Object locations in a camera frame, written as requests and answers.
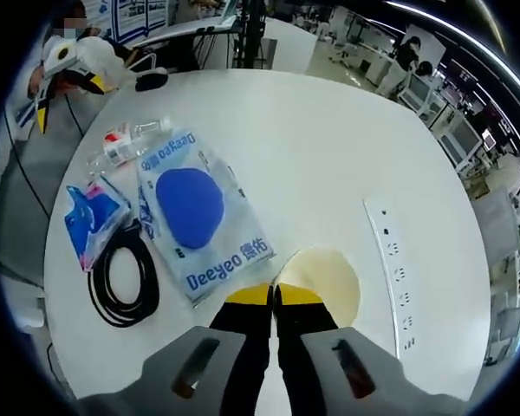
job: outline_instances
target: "black shirt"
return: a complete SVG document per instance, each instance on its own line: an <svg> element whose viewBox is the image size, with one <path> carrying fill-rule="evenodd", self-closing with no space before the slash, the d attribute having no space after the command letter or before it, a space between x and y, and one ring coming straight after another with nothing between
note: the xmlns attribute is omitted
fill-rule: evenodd
<svg viewBox="0 0 520 416"><path fill-rule="evenodd" d="M410 64L418 60L418 55L410 48L410 44L404 43L397 48L395 59L400 67L407 71L410 68Z"/></svg>

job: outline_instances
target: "beige paper plate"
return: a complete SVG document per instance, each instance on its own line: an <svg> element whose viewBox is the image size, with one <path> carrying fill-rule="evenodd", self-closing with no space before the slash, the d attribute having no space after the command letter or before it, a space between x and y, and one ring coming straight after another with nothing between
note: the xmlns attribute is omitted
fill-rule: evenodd
<svg viewBox="0 0 520 416"><path fill-rule="evenodd" d="M313 290L339 328L353 324L361 289L353 267L339 251L318 247L300 250L283 266L277 281Z"/></svg>

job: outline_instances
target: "white round table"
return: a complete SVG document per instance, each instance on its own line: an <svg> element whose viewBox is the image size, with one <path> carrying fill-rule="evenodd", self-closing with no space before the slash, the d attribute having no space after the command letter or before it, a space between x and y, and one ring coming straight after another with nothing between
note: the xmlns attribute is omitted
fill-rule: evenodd
<svg viewBox="0 0 520 416"><path fill-rule="evenodd" d="M90 301L63 222L64 190L84 181L86 157L108 129L164 114L191 128L231 166L276 250L274 274L229 281L193 309L148 244L159 307L131 328L114 328ZM114 182L138 208L134 166L116 175ZM49 326L73 392L84 397L127 386L149 355L194 325L208 326L228 293L258 278L271 280L293 253L311 245L336 248L354 266L361 285L354 327L394 354L386 278L362 202L371 197L393 201L418 276L423 347L405 365L406 377L429 393L467 400L490 324L484 246L463 186L414 113L358 88L273 71L203 71L171 75L163 88L146 93L122 89L98 114L65 173L46 243ZM136 269L130 256L117 257L113 285L130 300L138 290ZM288 407L273 348L271 354L259 414Z"/></svg>

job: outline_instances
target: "power strip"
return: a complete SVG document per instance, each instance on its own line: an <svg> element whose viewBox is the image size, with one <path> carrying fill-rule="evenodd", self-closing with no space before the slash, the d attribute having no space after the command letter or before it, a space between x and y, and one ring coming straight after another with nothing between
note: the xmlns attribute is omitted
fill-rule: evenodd
<svg viewBox="0 0 520 416"><path fill-rule="evenodd" d="M365 199L364 207L380 249L381 263L387 280L393 313L395 354L403 361L408 356L415 355L420 345L415 276L408 266L405 246L401 242L399 226L393 216L391 204L382 200Z"/></svg>

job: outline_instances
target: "blue sponge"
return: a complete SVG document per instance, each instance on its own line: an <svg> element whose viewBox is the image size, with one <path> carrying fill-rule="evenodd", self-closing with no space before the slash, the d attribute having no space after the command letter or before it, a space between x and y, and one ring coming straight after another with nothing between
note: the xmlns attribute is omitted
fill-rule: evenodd
<svg viewBox="0 0 520 416"><path fill-rule="evenodd" d="M224 216L224 198L211 176L199 169L160 175L156 199L175 241L189 249L207 245Z"/></svg>

